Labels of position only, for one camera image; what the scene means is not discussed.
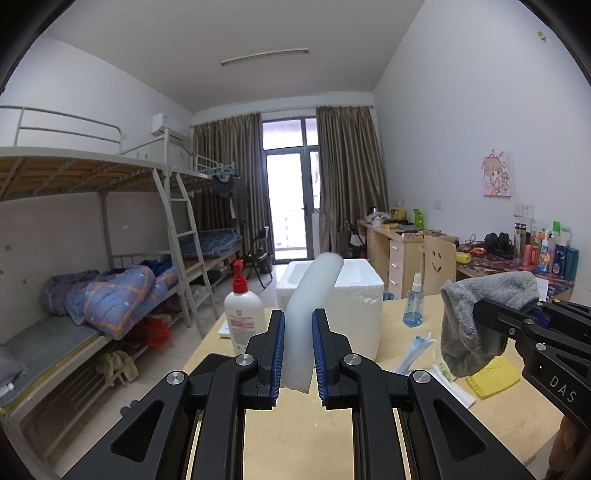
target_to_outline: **glass door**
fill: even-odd
[[[317,145],[315,118],[263,123],[277,263],[314,258],[320,208]]]
[[[308,258],[301,155],[267,155],[269,200],[278,261]]]

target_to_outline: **smiley face carving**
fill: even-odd
[[[433,260],[431,262],[431,265],[433,266],[433,270],[435,271],[435,273],[439,273],[441,271],[441,254],[436,254],[435,250],[433,250],[432,254],[433,254]]]

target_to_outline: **metal screw cap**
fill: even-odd
[[[347,364],[347,365],[359,365],[361,363],[361,357],[359,355],[357,355],[356,353],[349,353],[347,355],[345,355],[345,358],[343,358],[343,361]]]
[[[182,383],[184,380],[184,373],[183,372],[172,372],[169,373],[166,377],[166,381],[171,385],[178,385]]]
[[[242,353],[236,357],[236,363],[241,367],[245,367],[253,363],[255,358],[249,353]]]
[[[429,383],[431,381],[431,375],[429,375],[428,372],[425,372],[425,370],[417,370],[413,373],[413,380],[416,383]]]

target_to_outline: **bed mattress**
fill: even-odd
[[[242,235],[233,229],[205,230],[199,232],[199,243],[204,257],[223,257],[228,251],[240,245]],[[192,236],[182,237],[179,241],[183,258],[197,258],[197,250]]]
[[[30,392],[66,364],[101,333],[89,325],[75,325],[69,317],[50,316],[11,338],[5,346],[27,367],[14,390],[0,397],[0,411],[9,414]]]

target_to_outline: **wall socket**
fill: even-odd
[[[513,216],[514,217],[523,217],[523,203],[515,202],[513,204]]]
[[[525,218],[534,218],[534,206],[533,205],[524,205],[523,206],[523,216]]]
[[[534,206],[527,203],[516,202],[513,204],[513,216],[522,218],[534,218]]]

